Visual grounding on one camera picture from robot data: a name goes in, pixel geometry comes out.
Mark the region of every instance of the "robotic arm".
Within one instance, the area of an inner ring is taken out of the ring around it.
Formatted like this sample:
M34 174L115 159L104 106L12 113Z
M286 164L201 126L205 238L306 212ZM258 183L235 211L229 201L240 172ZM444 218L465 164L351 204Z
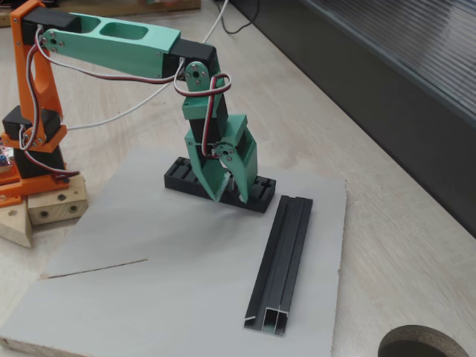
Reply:
M239 199L248 201L257 177L257 145L246 115L228 114L224 92L231 82L221 73L213 46L182 39L178 30L62 13L36 0L13 11L11 24L21 106L3 120L1 138L14 148L15 161L12 170L0 173L0 207L16 204L26 195L67 187L68 177L75 174L65 170L60 152L67 128L51 71L50 62L55 61L48 51L131 75L95 75L99 78L174 82L176 91L186 97L182 111L190 130L185 143L200 184L219 201L232 175ZM187 90L178 80L186 82Z

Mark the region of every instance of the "light wooden table surface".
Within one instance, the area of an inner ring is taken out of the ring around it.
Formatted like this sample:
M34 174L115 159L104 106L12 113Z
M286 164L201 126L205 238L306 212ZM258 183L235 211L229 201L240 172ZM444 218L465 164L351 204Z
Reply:
M204 0L200 11L130 19L177 28L185 39L200 41L216 15L214 4ZM232 7L225 18L229 28L245 22ZM438 329L476 356L476 239L256 28L229 36L218 27L210 43L218 49L222 69L233 77L229 112L248 115L260 164L347 180L334 357L377 356L383 336L407 324ZM9 28L0 29L0 48L2 118L19 101ZM155 90L65 68L54 72L70 125L110 118ZM163 146L187 154L182 101L170 88L123 119L68 134L63 155L85 176L91 202L131 147ZM0 324L71 224L37 230L31 250L0 239ZM5 350L0 355L20 356Z

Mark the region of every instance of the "black cable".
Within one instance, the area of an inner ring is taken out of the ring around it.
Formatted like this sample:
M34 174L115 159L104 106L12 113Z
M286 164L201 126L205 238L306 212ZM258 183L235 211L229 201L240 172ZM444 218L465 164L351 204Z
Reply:
M215 5L216 7L218 7L218 11L222 11L222 8L220 7L220 5L218 4L217 1L215 1ZM223 19L222 17L222 25L223 25L223 30L225 30L225 32L228 34L228 35L234 35L236 33L239 33L243 28L247 28L249 25L253 25L254 22L256 21L258 15L260 14L260 6L261 6L261 0L257 0L256 2L256 13L254 14L253 18L250 20L250 22L246 25L243 25L241 28L239 28L238 30L236 31L229 31L226 26L225 26L225 20Z

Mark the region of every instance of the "aluminum profile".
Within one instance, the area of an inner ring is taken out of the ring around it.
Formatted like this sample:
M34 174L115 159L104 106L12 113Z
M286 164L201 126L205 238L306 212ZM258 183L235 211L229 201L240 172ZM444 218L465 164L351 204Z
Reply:
M283 336L312 200L281 196L245 315L245 328Z

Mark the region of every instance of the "wooden block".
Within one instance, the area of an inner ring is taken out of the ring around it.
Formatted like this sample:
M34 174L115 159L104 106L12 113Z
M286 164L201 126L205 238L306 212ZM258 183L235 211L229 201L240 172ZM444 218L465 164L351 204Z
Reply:
M0 237L31 248L31 223L27 202L0 208Z
M178 0L173 3L163 1L143 4L137 0L66 0L59 3L55 10L66 13L85 13L96 16L124 16L141 13L159 13L165 11L199 9L202 0ZM10 11L0 9L0 27L10 26Z
M86 186L81 175L71 178L69 188L28 197L28 213L33 225L81 217L88 208Z

